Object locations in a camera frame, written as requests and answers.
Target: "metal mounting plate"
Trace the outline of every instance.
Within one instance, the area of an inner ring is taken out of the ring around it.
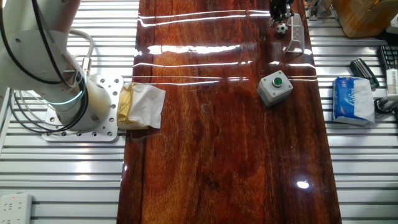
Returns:
[[[123,86],[121,76],[90,75],[93,82],[101,85],[109,93],[111,98],[111,109],[108,117],[90,132],[64,131],[61,133],[43,134],[42,137],[48,142],[114,142],[118,140],[118,126],[116,115],[119,105],[119,94]],[[48,123],[62,125],[54,110],[48,109],[45,116]]]

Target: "soccer ball toy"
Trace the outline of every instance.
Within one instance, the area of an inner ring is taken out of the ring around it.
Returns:
[[[287,25],[284,24],[284,23],[279,24],[279,25],[278,25],[278,28],[277,28],[277,31],[278,31],[278,34],[286,34],[286,32],[287,32]]]

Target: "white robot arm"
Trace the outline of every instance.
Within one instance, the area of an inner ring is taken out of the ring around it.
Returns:
[[[67,51],[79,5],[80,0],[8,0],[0,18],[0,80],[14,90],[34,90],[62,124],[89,131],[107,117],[110,98]]]

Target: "gray switch box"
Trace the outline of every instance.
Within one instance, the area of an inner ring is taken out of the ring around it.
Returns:
[[[282,71],[261,79],[257,92],[267,107],[280,103],[289,97],[293,85]]]

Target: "blue and white package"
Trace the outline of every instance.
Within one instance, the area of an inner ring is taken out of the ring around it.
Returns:
[[[333,82],[333,121],[365,125],[374,123],[370,82],[364,78],[338,77]]]

